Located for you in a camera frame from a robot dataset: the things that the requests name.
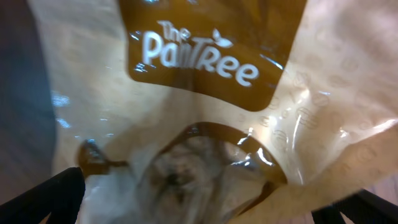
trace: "brown label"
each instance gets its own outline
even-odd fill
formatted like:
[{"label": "brown label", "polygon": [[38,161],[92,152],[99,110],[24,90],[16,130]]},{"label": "brown label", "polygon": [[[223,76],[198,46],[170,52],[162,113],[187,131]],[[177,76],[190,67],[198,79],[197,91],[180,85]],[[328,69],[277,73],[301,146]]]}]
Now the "brown label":
[{"label": "brown label", "polygon": [[132,79],[268,106],[305,0],[120,0]]}]

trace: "dark floor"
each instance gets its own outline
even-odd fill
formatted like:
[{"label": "dark floor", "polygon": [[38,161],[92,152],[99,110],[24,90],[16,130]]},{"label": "dark floor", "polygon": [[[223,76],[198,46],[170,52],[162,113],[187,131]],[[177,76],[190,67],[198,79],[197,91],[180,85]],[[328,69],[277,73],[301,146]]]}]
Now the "dark floor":
[{"label": "dark floor", "polygon": [[50,177],[55,119],[26,0],[0,1],[0,204]]}]

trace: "leaf logo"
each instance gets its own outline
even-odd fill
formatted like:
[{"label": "leaf logo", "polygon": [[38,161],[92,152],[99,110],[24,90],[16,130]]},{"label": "leaf logo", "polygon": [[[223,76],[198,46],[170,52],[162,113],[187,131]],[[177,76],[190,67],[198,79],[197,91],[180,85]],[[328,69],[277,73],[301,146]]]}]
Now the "leaf logo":
[{"label": "leaf logo", "polygon": [[217,29],[213,30],[213,39],[215,40],[216,45],[219,45],[223,48],[230,48],[234,45],[228,39],[222,38],[220,32],[218,32]]}]

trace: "the pantree logo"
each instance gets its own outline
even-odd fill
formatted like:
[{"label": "the pantree logo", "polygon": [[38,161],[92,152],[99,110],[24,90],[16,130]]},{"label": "the pantree logo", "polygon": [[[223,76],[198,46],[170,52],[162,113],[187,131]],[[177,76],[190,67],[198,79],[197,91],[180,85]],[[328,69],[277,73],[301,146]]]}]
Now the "the pantree logo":
[{"label": "the pantree logo", "polygon": [[154,31],[144,32],[142,61],[152,65],[159,58],[160,64],[168,68],[194,68],[216,72],[223,78],[235,78],[242,86],[252,86],[251,81],[259,76],[252,64],[243,64],[233,56],[221,55],[216,47],[228,49],[233,43],[221,36],[217,29],[213,37],[191,37],[186,28],[177,30],[169,21],[157,21],[163,28],[163,37]]}]

